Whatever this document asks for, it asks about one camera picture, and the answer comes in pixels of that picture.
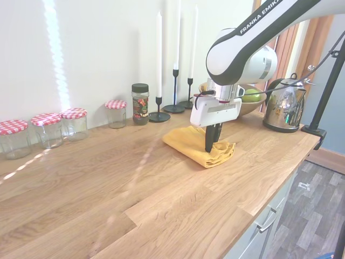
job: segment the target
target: electric kettle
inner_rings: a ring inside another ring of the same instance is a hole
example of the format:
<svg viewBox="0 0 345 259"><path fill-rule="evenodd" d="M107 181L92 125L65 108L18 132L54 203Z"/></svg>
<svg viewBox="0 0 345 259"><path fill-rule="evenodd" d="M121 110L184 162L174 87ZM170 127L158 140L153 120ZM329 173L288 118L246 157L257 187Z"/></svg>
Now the electric kettle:
<svg viewBox="0 0 345 259"><path fill-rule="evenodd" d="M296 81L298 81L297 74L294 73L291 75L291 78L280 78L273 81L268 90L279 89L294 84ZM305 105L305 95L306 90L302 82L268 93L264 125L278 132L296 132L300 127Z"/></svg>

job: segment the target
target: folded towel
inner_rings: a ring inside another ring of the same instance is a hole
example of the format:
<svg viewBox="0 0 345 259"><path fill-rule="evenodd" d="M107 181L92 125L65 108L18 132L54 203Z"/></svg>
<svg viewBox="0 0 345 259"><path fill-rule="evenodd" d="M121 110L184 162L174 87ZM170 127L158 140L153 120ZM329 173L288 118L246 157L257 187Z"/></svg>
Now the folded towel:
<svg viewBox="0 0 345 259"><path fill-rule="evenodd" d="M205 131L202 128L176 128L163 137L163 141L205 168L224 163L233 155L235 143L219 141L211 153L205 151Z"/></svg>

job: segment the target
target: jar lid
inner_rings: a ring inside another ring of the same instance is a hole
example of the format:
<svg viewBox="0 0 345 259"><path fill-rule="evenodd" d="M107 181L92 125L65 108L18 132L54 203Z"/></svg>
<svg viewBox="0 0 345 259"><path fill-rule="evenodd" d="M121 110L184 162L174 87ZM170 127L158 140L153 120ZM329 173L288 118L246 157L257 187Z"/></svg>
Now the jar lid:
<svg viewBox="0 0 345 259"><path fill-rule="evenodd" d="M42 113L31 119L35 126L48 126L61 121L61 115L58 113Z"/></svg>
<svg viewBox="0 0 345 259"><path fill-rule="evenodd" d="M134 84L132 85L132 92L134 93L147 93L149 91L149 85L147 84Z"/></svg>
<svg viewBox="0 0 345 259"><path fill-rule="evenodd" d="M63 112L60 112L60 114L64 119L74 120L87 116L87 111L82 108L70 108Z"/></svg>
<svg viewBox="0 0 345 259"><path fill-rule="evenodd" d="M122 109L127 107L127 103L121 100L110 100L104 104L108 109Z"/></svg>
<svg viewBox="0 0 345 259"><path fill-rule="evenodd" d="M7 120L0 122L0 135L10 135L27 129L25 120Z"/></svg>

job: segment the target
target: fruit bowl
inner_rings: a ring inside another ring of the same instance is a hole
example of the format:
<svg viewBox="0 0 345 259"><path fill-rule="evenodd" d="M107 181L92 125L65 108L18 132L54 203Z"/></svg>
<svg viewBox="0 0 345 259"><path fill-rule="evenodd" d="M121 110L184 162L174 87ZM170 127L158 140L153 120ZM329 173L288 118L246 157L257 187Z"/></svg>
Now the fruit bowl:
<svg viewBox="0 0 345 259"><path fill-rule="evenodd" d="M262 91L260 89L257 89L255 86L251 86L251 85L240 85L240 86L244 88L244 90L255 89L258 92ZM241 110L239 112L239 117L255 111L258 107L260 107L261 104L265 102L267 95L265 93L260 94L260 98L261 98L260 101L256 101L255 103L242 103Z"/></svg>

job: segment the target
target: spice jar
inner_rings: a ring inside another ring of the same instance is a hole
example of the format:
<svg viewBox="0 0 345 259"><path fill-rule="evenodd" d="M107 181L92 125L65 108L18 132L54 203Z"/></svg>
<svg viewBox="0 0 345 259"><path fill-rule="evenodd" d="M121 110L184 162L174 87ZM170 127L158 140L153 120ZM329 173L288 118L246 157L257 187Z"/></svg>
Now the spice jar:
<svg viewBox="0 0 345 259"><path fill-rule="evenodd" d="M110 100L105 103L110 128L123 128L126 125L127 103L121 100Z"/></svg>
<svg viewBox="0 0 345 259"><path fill-rule="evenodd" d="M7 159L23 158L31 153L31 142L24 120L0 122L0 146Z"/></svg>
<svg viewBox="0 0 345 259"><path fill-rule="evenodd" d="M60 112L69 141L78 141L88 137L86 116L82 108L70 108Z"/></svg>
<svg viewBox="0 0 345 259"><path fill-rule="evenodd" d="M149 121L149 86L147 84L132 85L132 97L134 122L138 125L147 124Z"/></svg>
<svg viewBox="0 0 345 259"><path fill-rule="evenodd" d="M43 113L31 119L37 139L42 148L55 148L63 143L61 116L58 113Z"/></svg>

